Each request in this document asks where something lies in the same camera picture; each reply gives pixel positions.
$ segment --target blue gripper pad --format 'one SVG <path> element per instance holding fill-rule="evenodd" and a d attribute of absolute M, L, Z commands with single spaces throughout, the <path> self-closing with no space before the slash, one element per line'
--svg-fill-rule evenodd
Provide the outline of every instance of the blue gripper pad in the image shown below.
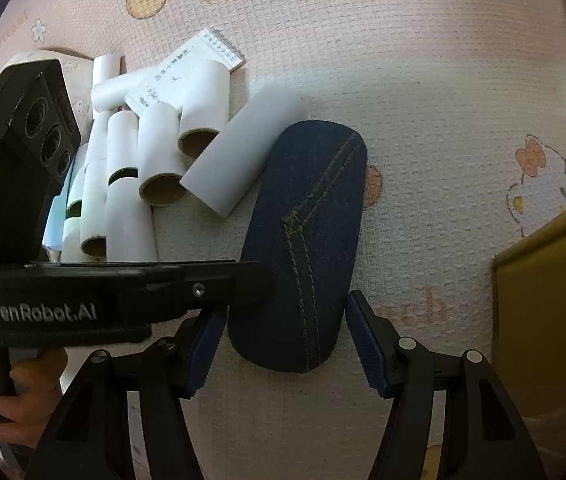
<path fill-rule="evenodd" d="M 189 373 L 185 388 L 191 396 L 202 388 L 212 366 L 227 321 L 227 307 L 217 307 L 207 319 L 189 353 Z"/>
<path fill-rule="evenodd" d="M 380 343 L 374 336 L 374 331 L 365 318 L 362 308 L 353 294 L 348 294 L 345 307 L 345 319 L 348 322 L 349 333 L 351 333 L 356 346 L 358 358 L 367 378 L 367 383 L 375 389 L 381 397 L 386 397 L 390 389 L 390 383 L 385 373 L 385 355 Z"/>

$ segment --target paper tube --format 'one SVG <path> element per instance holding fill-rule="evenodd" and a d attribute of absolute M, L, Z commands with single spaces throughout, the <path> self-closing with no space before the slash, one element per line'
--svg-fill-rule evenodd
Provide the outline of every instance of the paper tube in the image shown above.
<path fill-rule="evenodd" d="M 154 103 L 138 121 L 138 179 L 140 195 L 152 205 L 169 205 L 185 195 L 180 184 L 188 168 L 176 147 L 178 112 L 167 103 Z"/>
<path fill-rule="evenodd" d="M 63 225 L 63 247 L 61 262 L 64 264 L 86 264 L 96 258 L 87 256 L 80 250 L 80 218 L 68 218 Z"/>
<path fill-rule="evenodd" d="M 178 147 L 197 158 L 230 120 L 230 71 L 218 61 L 202 61 L 188 77 Z"/>
<path fill-rule="evenodd" d="M 72 174 L 65 175 L 63 189 L 52 199 L 52 206 L 47 216 L 45 231 L 43 232 L 43 245 L 54 251 L 60 251 L 63 245 L 63 222 L 65 222 L 65 205 L 70 192 Z"/>
<path fill-rule="evenodd" d="M 265 87 L 218 133 L 181 185 L 226 217 L 265 167 L 278 136 L 306 118 L 294 92 Z"/>
<path fill-rule="evenodd" d="M 107 54 L 106 56 L 98 56 L 94 58 L 92 71 L 92 89 L 99 83 L 117 77 L 121 73 L 121 57 L 115 54 Z M 92 106 L 92 117 L 100 112 Z"/>
<path fill-rule="evenodd" d="M 138 194 L 136 177 L 108 187 L 106 207 L 108 262 L 156 262 L 152 209 Z"/>
<path fill-rule="evenodd" d="M 66 214 L 69 217 L 80 216 L 80 206 L 82 203 L 82 189 L 85 184 L 85 156 L 87 155 L 87 145 L 79 147 L 74 158 L 72 168 L 72 183 L 70 193 L 67 197 Z"/>
<path fill-rule="evenodd" d="M 106 160 L 108 158 L 108 121 L 114 114 L 112 110 L 99 113 L 92 124 L 90 142 L 85 153 L 85 167 L 95 160 Z"/>
<path fill-rule="evenodd" d="M 153 66 L 119 75 L 98 83 L 92 89 L 92 107 L 97 112 L 118 108 L 125 104 L 125 95 L 154 69 Z"/>
<path fill-rule="evenodd" d="M 85 168 L 80 208 L 80 250 L 95 258 L 105 257 L 105 204 L 108 196 L 106 161 L 93 160 Z"/>
<path fill-rule="evenodd" d="M 109 118 L 108 184 L 122 176 L 138 176 L 138 118 L 124 110 Z"/>

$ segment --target light blue object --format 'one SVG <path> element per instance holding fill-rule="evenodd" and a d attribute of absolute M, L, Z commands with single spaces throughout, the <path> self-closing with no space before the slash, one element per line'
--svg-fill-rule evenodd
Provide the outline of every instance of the light blue object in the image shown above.
<path fill-rule="evenodd" d="M 65 177 L 63 189 L 52 200 L 52 207 L 47 217 L 45 233 L 43 234 L 43 245 L 55 251 L 60 251 L 63 247 L 63 224 L 65 223 L 66 216 L 67 195 L 74 182 L 74 177 L 76 177 L 76 173 L 74 171 L 74 161 L 72 161 L 70 171 L 67 172 Z"/>

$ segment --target yellow stitching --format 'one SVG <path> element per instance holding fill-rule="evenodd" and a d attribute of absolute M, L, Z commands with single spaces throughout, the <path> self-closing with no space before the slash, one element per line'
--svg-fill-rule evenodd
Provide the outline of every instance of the yellow stitching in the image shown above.
<path fill-rule="evenodd" d="M 330 162 L 330 164 L 327 166 L 327 169 L 325 171 L 323 171 L 323 174 L 322 174 L 321 178 L 319 179 L 319 181 L 314 185 L 312 192 L 307 196 L 307 198 L 305 200 L 303 200 L 301 205 L 296 208 L 297 210 L 300 209 L 301 207 L 303 207 L 305 205 L 305 203 L 314 195 L 314 193 L 316 193 L 316 190 L 318 189 L 320 184 L 322 184 L 322 181 L 325 180 L 325 178 L 327 177 L 327 174 L 330 172 L 330 169 L 332 168 L 332 166 L 336 163 L 336 159 L 339 158 L 340 154 L 345 150 L 345 148 L 348 146 L 349 142 L 352 139 L 355 139 L 355 138 L 356 138 L 356 134 L 351 134 L 349 136 L 349 139 L 346 140 L 345 143 L 343 143 L 343 145 L 340 147 L 338 152 L 336 152 L 336 155 L 334 155 L 334 158 L 332 158 L 332 161 Z"/>
<path fill-rule="evenodd" d="M 294 229 L 290 229 L 290 227 L 286 223 L 287 220 L 290 219 L 290 218 L 292 220 L 296 221 L 296 224 L 298 225 L 298 227 L 296 227 Z M 303 226 L 301 225 L 301 222 L 298 219 L 298 211 L 296 209 L 292 209 L 289 212 L 289 215 L 287 217 L 283 218 L 283 222 L 284 222 L 284 225 L 285 225 L 285 232 L 290 234 L 290 235 L 295 235 L 295 234 L 297 234 L 297 233 L 299 233 L 303 230 Z"/>
<path fill-rule="evenodd" d="M 283 225 L 283 230 L 285 231 L 285 238 L 287 239 L 287 247 L 289 249 L 289 255 L 292 258 L 292 268 L 294 269 L 294 274 L 296 276 L 296 291 L 298 292 L 298 308 L 301 311 L 301 320 L 303 321 L 303 351 L 305 354 L 305 367 L 306 370 L 310 371 L 310 355 L 307 349 L 307 322 L 305 320 L 305 307 L 303 303 L 303 293 L 301 291 L 301 280 L 298 277 L 298 268 L 296 267 L 296 259 L 294 258 L 294 249 L 292 248 L 292 241 L 290 240 L 289 234 L 287 232 L 287 227 Z"/>
<path fill-rule="evenodd" d="M 303 229 L 300 229 L 301 242 L 303 242 L 303 249 L 305 249 L 305 259 L 307 260 L 307 270 L 310 271 L 310 285 L 312 286 L 312 302 L 314 303 L 314 323 L 316 323 L 316 345 L 318 347 L 319 353 L 319 363 L 320 363 L 320 332 L 319 332 L 319 315 L 316 310 L 316 289 L 314 288 L 314 276 L 312 275 L 312 266 L 310 265 L 310 253 L 307 250 L 307 244 L 305 243 L 305 237 L 303 236 Z"/>
<path fill-rule="evenodd" d="M 330 189 L 332 189 L 332 186 L 334 185 L 334 182 L 336 182 L 336 180 L 338 179 L 338 177 L 340 177 L 340 174 L 345 170 L 345 166 L 348 164 L 349 159 L 351 159 L 354 154 L 358 151 L 358 149 L 361 147 L 361 144 L 359 144 L 357 147 L 355 147 L 352 152 L 349 154 L 348 158 L 346 158 L 345 162 L 343 162 L 343 165 L 340 167 L 340 169 L 338 170 L 338 172 L 336 173 L 336 175 L 334 176 L 334 178 L 332 179 L 332 181 L 330 182 L 329 186 L 327 186 L 325 188 L 325 192 L 323 192 L 323 194 L 320 196 L 320 198 L 316 201 L 316 203 L 314 204 L 314 207 L 312 208 L 312 210 L 309 212 L 309 214 L 305 217 L 305 220 L 303 220 L 303 223 L 301 223 L 301 226 L 304 226 L 307 221 L 310 219 L 310 217 L 312 216 L 312 214 L 314 213 L 314 211 L 316 210 L 316 208 L 318 207 L 319 203 L 321 200 L 323 200 L 323 198 L 325 197 L 325 195 L 327 195 L 327 193 L 330 191 Z"/>

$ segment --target screw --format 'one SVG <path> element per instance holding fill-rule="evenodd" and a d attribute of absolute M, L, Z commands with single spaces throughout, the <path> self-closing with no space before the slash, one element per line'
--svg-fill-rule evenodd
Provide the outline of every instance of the screw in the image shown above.
<path fill-rule="evenodd" d="M 172 337 L 161 337 L 157 342 L 158 347 L 161 350 L 172 350 L 174 348 L 175 342 Z"/>
<path fill-rule="evenodd" d="M 107 352 L 105 352 L 104 350 L 96 350 L 90 357 L 90 361 L 92 361 L 95 365 L 97 365 L 98 363 L 102 363 L 107 358 L 108 358 Z"/>
<path fill-rule="evenodd" d="M 466 356 L 467 360 L 473 363 L 480 363 L 482 361 L 482 355 L 476 350 L 470 350 L 469 352 L 467 352 Z"/>
<path fill-rule="evenodd" d="M 416 341 L 411 337 L 401 337 L 399 339 L 399 346 L 404 350 L 413 350 L 416 348 Z"/>
<path fill-rule="evenodd" d="M 202 298 L 205 295 L 205 285 L 203 283 L 195 283 L 192 286 L 192 294 L 196 298 Z"/>

